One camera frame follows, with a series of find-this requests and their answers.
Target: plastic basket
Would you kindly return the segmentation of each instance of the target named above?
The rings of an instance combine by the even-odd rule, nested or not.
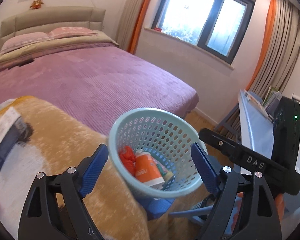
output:
[[[198,133],[183,119],[154,108],[131,110],[118,118],[109,135],[113,165],[136,198],[176,198],[196,190],[202,180],[191,158],[191,145],[200,142]],[[171,170],[176,179],[165,190],[139,182],[123,166],[118,152],[124,146],[134,152],[143,148]]]

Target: upholstered headboard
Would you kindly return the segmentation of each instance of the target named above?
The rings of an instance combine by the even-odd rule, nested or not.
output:
[[[102,30],[106,10],[94,7],[46,7],[12,16],[1,22],[0,48],[10,38],[32,32],[51,32],[58,27]]]

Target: book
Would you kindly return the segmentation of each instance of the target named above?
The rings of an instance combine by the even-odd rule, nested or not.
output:
[[[267,118],[268,120],[270,120],[272,122],[272,120],[269,118],[268,113],[266,112],[266,110],[264,109],[264,107],[260,104],[260,102],[258,100],[256,100],[249,92],[247,92],[246,90],[244,91],[245,95],[247,96],[247,100],[250,104],[252,104],[261,114],[263,114],[263,116],[265,118]]]
[[[268,103],[269,99],[273,96],[274,93],[278,92],[278,89],[274,88],[273,86],[270,86],[268,89],[268,92],[266,94],[266,98],[262,103],[262,106],[265,107],[265,105]]]
[[[264,105],[264,108],[267,109],[268,106],[272,103],[272,101],[275,99],[277,95],[277,92],[272,93],[271,97],[268,99],[267,103]]]
[[[274,118],[274,111],[277,109],[280,100],[282,98],[282,93],[280,91],[278,91],[274,98],[271,100],[269,100],[269,102],[267,103],[267,106],[265,107],[266,112],[269,114],[269,116],[272,117],[272,119]]]

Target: beige curtain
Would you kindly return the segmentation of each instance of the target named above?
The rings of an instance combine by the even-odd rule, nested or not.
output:
[[[127,0],[121,14],[116,41],[120,49],[127,51],[136,21],[144,0]]]
[[[300,52],[300,11],[288,0],[276,0],[276,16],[270,46],[263,65],[249,91],[265,98],[269,86],[283,91],[294,69]],[[239,109],[228,119],[240,134]],[[221,134],[234,135],[223,129]]]

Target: window frame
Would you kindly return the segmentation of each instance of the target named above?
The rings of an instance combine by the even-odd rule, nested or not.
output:
[[[165,14],[167,8],[168,8],[168,4],[169,4],[170,0],[161,0],[159,8],[157,10],[157,14],[154,17],[154,21],[152,24],[152,29],[156,29],[159,21],[162,21],[162,15]],[[239,47],[242,43],[242,40],[244,38],[244,35],[247,31],[252,13],[253,13],[253,9],[254,9],[254,5],[256,0],[235,0],[237,2],[240,3],[244,3],[247,5],[246,7],[246,11],[245,14],[241,20],[241,24],[239,26],[239,29],[236,33],[236,37],[234,39],[234,42],[232,44],[232,47],[230,48],[230,51],[228,53],[228,56],[224,56],[223,54],[209,48],[206,44],[208,44],[209,38],[213,32],[214,26],[217,22],[220,10],[222,8],[223,2],[224,0],[214,0],[214,3],[212,5],[211,11],[209,13],[209,16],[207,18],[207,21],[205,23],[205,25],[203,26],[202,30],[201,30],[201,36],[198,40],[197,46],[201,49],[204,49],[205,51],[217,56],[218,58],[222,59],[223,61],[225,61],[228,64],[232,64],[238,50]]]

